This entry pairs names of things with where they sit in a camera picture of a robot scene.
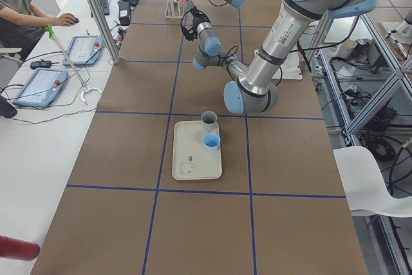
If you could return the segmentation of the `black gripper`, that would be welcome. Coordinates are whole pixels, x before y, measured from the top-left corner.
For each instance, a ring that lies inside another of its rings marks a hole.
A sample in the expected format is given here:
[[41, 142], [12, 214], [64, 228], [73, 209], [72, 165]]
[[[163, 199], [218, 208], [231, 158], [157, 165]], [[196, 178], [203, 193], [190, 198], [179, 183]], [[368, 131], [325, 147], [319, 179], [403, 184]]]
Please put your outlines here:
[[209, 18], [204, 12], [197, 9], [197, 7], [195, 6], [192, 0], [186, 0], [186, 6], [187, 6], [187, 11], [184, 13], [182, 17], [182, 21], [184, 20], [185, 16], [188, 13], [190, 13], [192, 15], [192, 27], [191, 28], [184, 27], [182, 25], [182, 21], [181, 21], [180, 27], [181, 27], [181, 30], [182, 30], [182, 33], [185, 39], [188, 41], [193, 41], [198, 38], [198, 31], [197, 31], [198, 26], [201, 25], [202, 23], [208, 23]]

